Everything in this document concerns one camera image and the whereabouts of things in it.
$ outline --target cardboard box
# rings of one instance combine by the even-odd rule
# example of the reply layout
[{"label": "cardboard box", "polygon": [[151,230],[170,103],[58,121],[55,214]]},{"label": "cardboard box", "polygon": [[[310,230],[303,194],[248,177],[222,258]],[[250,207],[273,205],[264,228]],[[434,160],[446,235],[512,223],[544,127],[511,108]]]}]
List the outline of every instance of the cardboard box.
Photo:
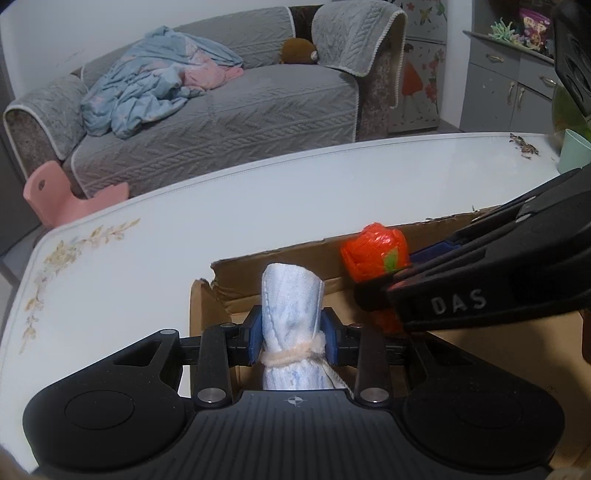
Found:
[{"label": "cardboard box", "polygon": [[[410,251],[441,241],[467,225],[478,213],[455,215],[426,223],[398,226]],[[340,260],[339,246],[349,236],[293,245],[212,265],[210,285],[197,280],[191,289],[190,333],[222,322],[240,323],[251,307],[261,303],[261,275],[274,262],[297,264],[325,283],[323,306],[334,308],[344,324],[367,322],[352,297],[352,281]],[[587,466],[591,460],[591,365],[581,354],[582,318],[578,312],[495,327],[434,332],[458,347],[546,389],[560,402],[566,416],[563,438],[552,467]],[[392,368],[394,390],[405,393],[401,367]],[[260,365],[236,367],[236,388],[261,389]],[[349,384],[355,369],[339,369]]]}]

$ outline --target light blue blanket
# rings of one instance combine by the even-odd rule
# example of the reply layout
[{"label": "light blue blanket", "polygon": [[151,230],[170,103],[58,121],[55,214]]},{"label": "light blue blanket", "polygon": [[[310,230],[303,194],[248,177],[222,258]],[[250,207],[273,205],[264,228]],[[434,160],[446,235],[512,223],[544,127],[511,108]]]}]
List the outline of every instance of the light blue blanket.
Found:
[{"label": "light blue blanket", "polygon": [[200,49],[220,67],[242,65],[229,48],[193,35],[160,27],[134,44],[82,99],[82,117],[89,135],[113,130],[119,138],[131,137],[147,122],[180,110],[203,90],[183,86],[183,66],[195,66]]}]

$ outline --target brown plush toy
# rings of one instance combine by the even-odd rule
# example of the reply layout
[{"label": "brown plush toy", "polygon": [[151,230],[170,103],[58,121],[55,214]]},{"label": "brown plush toy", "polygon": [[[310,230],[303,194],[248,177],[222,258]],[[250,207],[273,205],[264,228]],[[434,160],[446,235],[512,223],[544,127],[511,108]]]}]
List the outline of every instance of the brown plush toy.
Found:
[{"label": "brown plush toy", "polygon": [[281,63],[314,64],[317,61],[316,46],[305,38],[288,38],[281,47]]}]

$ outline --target blanket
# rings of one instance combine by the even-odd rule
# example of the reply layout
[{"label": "blanket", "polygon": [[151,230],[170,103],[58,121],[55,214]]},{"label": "blanket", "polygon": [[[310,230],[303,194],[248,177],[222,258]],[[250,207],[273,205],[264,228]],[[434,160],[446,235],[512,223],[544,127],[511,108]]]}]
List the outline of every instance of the blanket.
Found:
[{"label": "blanket", "polygon": [[160,27],[134,44],[82,99],[89,135],[129,138],[142,124],[166,118],[187,100],[240,76],[242,58],[229,48]]}]

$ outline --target pink plastic chair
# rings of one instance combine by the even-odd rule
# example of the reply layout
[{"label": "pink plastic chair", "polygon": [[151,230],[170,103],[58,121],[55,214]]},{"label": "pink plastic chair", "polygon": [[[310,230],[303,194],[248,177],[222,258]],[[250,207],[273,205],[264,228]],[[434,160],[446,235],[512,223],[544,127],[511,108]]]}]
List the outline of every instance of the pink plastic chair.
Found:
[{"label": "pink plastic chair", "polygon": [[88,200],[70,189],[70,180],[56,161],[44,163],[27,180],[22,195],[46,228],[73,222],[129,198],[129,185],[109,185]]}]

